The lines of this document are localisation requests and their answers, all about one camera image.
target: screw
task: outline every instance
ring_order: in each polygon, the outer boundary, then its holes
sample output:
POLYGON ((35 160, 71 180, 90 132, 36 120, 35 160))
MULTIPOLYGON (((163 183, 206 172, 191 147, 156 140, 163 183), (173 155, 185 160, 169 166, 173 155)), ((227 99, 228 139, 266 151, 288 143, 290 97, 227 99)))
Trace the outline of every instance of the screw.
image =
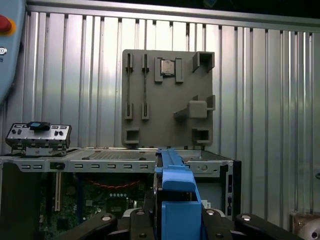
POLYGON ((247 216, 247 215, 242 215, 241 218, 245 221, 250 221, 251 217, 247 216))
POLYGON ((111 217, 103 216, 101 219, 102 219, 102 221, 109 221, 111 219, 111 217))
POLYGON ((209 209, 209 210, 206 211, 206 213, 209 214, 209 215, 214 215, 215 211, 209 209))
POLYGON ((7 54, 7 49, 3 46, 0 47, 0 55, 6 55, 7 54))
POLYGON ((201 166, 201 170, 202 170, 203 172, 206 172, 206 171, 208 170, 208 166, 207 166, 207 165, 202 165, 202 166, 201 166))

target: white label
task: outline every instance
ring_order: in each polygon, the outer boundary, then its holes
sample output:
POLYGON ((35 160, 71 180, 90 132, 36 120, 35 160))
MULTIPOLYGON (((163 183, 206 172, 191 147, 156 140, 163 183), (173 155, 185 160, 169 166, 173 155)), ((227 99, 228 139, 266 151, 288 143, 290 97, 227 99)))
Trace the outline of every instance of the white label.
POLYGON ((207 206, 207 200, 201 200, 201 203, 202 203, 202 205, 204 206, 204 207, 206 207, 207 206))

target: gray plastic fixture board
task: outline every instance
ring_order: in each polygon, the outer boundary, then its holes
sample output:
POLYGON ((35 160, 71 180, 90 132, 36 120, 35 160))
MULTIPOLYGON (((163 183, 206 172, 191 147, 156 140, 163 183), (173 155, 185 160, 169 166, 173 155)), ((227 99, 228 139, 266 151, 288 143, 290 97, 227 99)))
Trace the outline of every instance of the gray plastic fixture board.
POLYGON ((213 52, 124 50, 123 145, 211 145, 214 66, 213 52))

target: blue connector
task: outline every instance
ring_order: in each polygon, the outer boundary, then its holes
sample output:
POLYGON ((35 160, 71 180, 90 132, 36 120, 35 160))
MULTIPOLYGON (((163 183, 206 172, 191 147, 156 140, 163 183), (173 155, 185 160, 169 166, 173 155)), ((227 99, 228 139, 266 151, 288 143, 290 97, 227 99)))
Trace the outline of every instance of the blue connector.
POLYGON ((162 190, 196 196, 194 201, 162 202, 162 240, 200 240, 202 203, 192 171, 174 148, 159 149, 157 155, 162 158, 162 167, 155 169, 162 175, 162 190))

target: blue plastic part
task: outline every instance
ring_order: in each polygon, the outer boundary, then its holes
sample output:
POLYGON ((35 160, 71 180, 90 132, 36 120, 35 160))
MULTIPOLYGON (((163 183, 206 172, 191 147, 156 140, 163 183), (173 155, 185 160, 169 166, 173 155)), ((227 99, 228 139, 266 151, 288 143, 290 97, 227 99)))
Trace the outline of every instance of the blue plastic part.
POLYGON ((200 240, 201 203, 162 202, 161 240, 200 240))
POLYGON ((162 172, 162 189, 184 193, 194 193, 196 182, 192 171, 164 169, 162 172))
POLYGON ((183 163, 175 149, 160 149, 163 167, 155 172, 162 174, 162 190, 194 193, 195 201, 163 201, 161 240, 200 240, 202 203, 192 171, 183 163))
POLYGON ((0 35, 0 47, 7 49, 5 55, 0 55, 0 106, 15 78, 25 12, 26 0, 0 0, 0 15, 13 20, 16 26, 12 35, 0 35))
POLYGON ((33 122, 30 125, 30 127, 39 127, 39 126, 40 126, 40 123, 37 123, 37 122, 33 122))

